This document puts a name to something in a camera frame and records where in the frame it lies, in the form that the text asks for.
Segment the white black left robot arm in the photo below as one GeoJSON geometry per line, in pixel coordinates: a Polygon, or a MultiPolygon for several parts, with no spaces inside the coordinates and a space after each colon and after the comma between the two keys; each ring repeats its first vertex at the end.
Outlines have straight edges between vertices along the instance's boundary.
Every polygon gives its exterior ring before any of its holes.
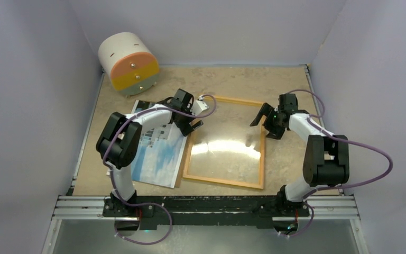
{"type": "Polygon", "coordinates": [[[174,96],[156,102],[137,113],[112,113],[96,143],[103,165],[109,170],[112,195],[118,199],[116,210],[122,216],[135,213],[136,190],[130,165],[137,154],[141,136],[162,125],[174,124],[183,136],[202,126],[202,118],[213,113],[204,97],[178,89],[174,96]]]}

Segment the building and sky photo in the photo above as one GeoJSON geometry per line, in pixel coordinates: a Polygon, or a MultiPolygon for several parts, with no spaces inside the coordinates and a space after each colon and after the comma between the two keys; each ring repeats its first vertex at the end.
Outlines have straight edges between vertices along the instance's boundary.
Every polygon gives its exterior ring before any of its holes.
{"type": "Polygon", "coordinates": [[[174,188],[186,140],[173,123],[146,131],[131,163],[132,180],[174,188]]]}

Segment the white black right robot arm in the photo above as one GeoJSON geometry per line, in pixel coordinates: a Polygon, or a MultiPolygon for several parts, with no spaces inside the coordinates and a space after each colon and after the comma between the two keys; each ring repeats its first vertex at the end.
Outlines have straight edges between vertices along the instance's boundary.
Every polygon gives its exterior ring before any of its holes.
{"type": "Polygon", "coordinates": [[[267,137],[280,140],[285,131],[295,132],[305,143],[302,176],[281,188],[284,196],[276,200],[276,210],[289,215],[310,191],[329,189],[349,180],[349,147],[347,137],[335,135],[312,120],[306,110],[299,109],[297,96],[281,94],[276,107],[263,103],[251,126],[263,126],[267,137]]]}

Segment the brown frame backing board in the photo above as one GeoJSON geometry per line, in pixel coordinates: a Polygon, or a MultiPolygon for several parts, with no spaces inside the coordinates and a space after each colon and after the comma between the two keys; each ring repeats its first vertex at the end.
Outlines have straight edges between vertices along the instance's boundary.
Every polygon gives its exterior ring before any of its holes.
{"type": "Polygon", "coordinates": [[[174,185],[175,188],[179,188],[180,185],[181,185],[185,163],[186,163],[186,155],[183,154],[181,162],[180,162],[179,171],[178,171],[177,177],[176,177],[176,182],[175,182],[175,185],[174,185]]]}

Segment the yellow wooden picture frame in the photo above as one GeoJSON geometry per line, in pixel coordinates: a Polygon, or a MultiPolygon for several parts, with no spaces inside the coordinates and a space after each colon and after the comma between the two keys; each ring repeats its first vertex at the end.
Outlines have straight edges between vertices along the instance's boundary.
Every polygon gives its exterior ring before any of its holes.
{"type": "Polygon", "coordinates": [[[183,178],[236,187],[263,189],[265,180],[264,118],[250,122],[262,102],[216,96],[204,125],[188,136],[183,178]]]}

